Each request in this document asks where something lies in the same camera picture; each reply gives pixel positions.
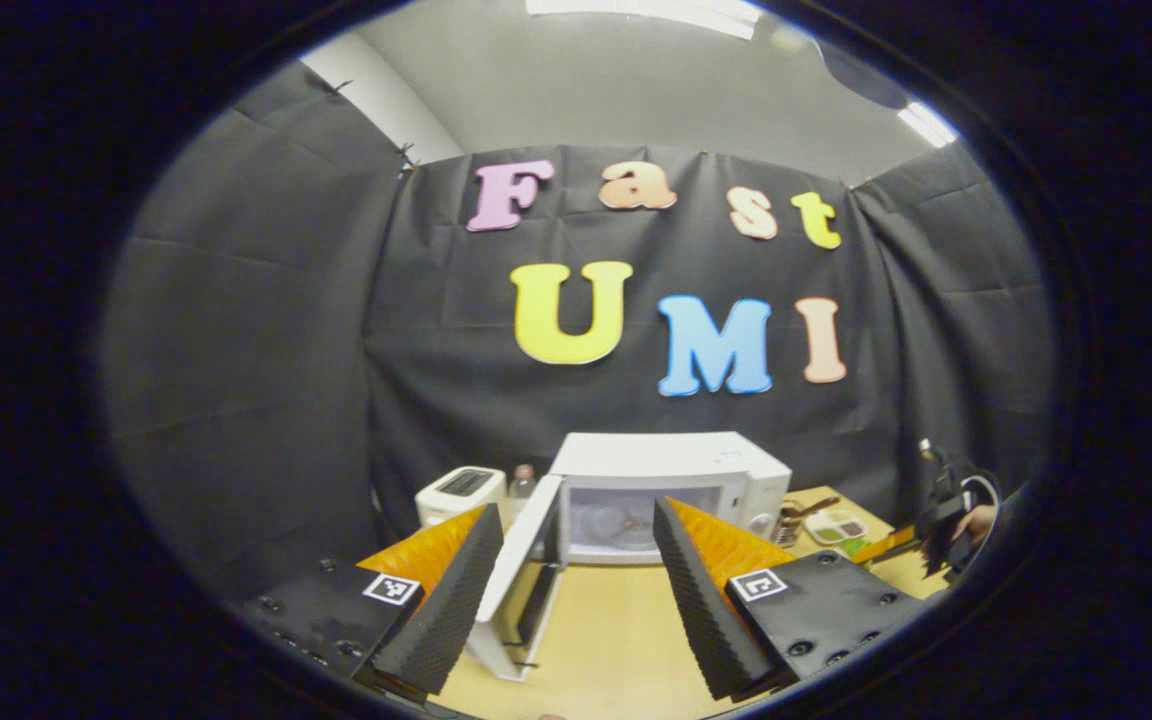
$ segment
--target white wall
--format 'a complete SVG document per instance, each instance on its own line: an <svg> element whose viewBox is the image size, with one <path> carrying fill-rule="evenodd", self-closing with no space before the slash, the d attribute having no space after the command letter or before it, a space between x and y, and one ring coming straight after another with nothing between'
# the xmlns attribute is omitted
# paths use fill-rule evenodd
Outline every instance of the white wall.
<svg viewBox="0 0 1152 720"><path fill-rule="evenodd" d="M332 86L353 81L340 88L340 94L362 109L394 145L411 142L407 154L414 161L465 154L407 81L357 32L340 35L301 61Z"/></svg>

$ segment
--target blue letter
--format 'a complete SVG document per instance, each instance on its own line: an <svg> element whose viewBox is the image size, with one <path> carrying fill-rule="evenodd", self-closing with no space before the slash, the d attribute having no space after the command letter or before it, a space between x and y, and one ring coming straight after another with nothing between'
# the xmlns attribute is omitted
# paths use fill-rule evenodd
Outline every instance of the blue letter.
<svg viewBox="0 0 1152 720"><path fill-rule="evenodd" d="M692 361L700 365L708 392L722 386L736 393L765 392L772 387L767 374L767 319L772 305L761 300L741 300L732 305L722 334L704 302L692 295L670 295L657 305L669 319L669 374L659 384L667 397L695 395L700 381L691 373Z"/></svg>

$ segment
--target table surface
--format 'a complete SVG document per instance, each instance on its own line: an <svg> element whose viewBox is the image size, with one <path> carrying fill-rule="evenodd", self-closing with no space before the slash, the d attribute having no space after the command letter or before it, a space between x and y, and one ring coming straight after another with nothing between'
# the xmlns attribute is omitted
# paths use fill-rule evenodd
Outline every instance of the table surface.
<svg viewBox="0 0 1152 720"><path fill-rule="evenodd" d="M838 495L818 487L786 495L804 506ZM855 511L867 525L865 539L879 541L892 526L841 497L832 510ZM823 550L805 532L788 548L796 556ZM923 578L918 553L905 553L872 569L916 598L947 588L942 573ZM708 717L738 703L714 702L696 666L660 564L570 564L554 598L550 622L525 683L495 679L462 653L444 685L430 696L445 707L485 720L679 720ZM750 698L749 702L758 700Z"/></svg>

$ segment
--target foam letter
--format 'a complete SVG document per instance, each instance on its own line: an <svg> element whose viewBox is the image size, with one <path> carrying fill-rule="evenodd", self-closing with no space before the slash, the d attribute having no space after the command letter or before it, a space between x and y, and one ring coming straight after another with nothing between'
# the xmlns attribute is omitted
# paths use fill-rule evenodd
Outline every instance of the foam letter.
<svg viewBox="0 0 1152 720"><path fill-rule="evenodd" d="M794 306L808 324L808 366L803 376L809 382L841 381L847 377L847 365L838 359L838 336L833 332L838 303L826 297L804 297Z"/></svg>
<svg viewBox="0 0 1152 720"><path fill-rule="evenodd" d="M551 365L584 365L607 356L621 342L626 325L626 263L590 263L581 274L594 285L594 319L574 336L558 327L558 287L571 274L566 265L522 265L509 273L518 287L513 336L526 355Z"/></svg>
<svg viewBox="0 0 1152 720"><path fill-rule="evenodd" d="M765 392L772 387L767 374L767 319L772 305L761 300L741 300L732 305L719 334L704 302L691 295L670 295L658 304L669 319L669 373L659 382L660 395L695 395L700 381L692 374L692 361L700 366L708 392L718 392L727 379L735 393ZM727 377L728 367L732 377Z"/></svg>
<svg viewBox="0 0 1152 720"><path fill-rule="evenodd" d="M776 236L776 219L768 213L771 202L763 192L736 185L727 191L727 204L732 205L732 223L745 237L772 240Z"/></svg>
<svg viewBox="0 0 1152 720"><path fill-rule="evenodd" d="M479 191L479 211L465 225L470 232L507 232L522 222L522 215L515 213L509 200L515 200L518 209L531 209L536 202L536 179L554 177L554 164L550 160L532 160L530 162L509 162L507 165L484 165L477 172L483 179L483 190ZM513 179L522 176L518 182Z"/></svg>
<svg viewBox="0 0 1152 720"><path fill-rule="evenodd" d="M664 169L651 162L617 162L602 170L608 181L598 190L598 199L608 209L667 209L679 199L669 191Z"/></svg>
<svg viewBox="0 0 1152 720"><path fill-rule="evenodd" d="M803 232L808 233L808 240L814 245L833 250L842 245L842 237L829 229L826 218L833 218L833 206L824 204L820 195L816 192L804 192L790 198L790 204L803 211Z"/></svg>

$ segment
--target ceiling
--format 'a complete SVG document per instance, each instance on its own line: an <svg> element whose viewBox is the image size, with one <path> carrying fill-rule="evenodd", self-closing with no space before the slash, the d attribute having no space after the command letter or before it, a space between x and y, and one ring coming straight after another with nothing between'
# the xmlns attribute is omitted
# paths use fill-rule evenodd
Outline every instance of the ceiling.
<svg viewBox="0 0 1152 720"><path fill-rule="evenodd" d="M524 0L420 0L355 32L467 152L653 143L855 184L931 150L772 15L745 41L661 18L530 17Z"/></svg>

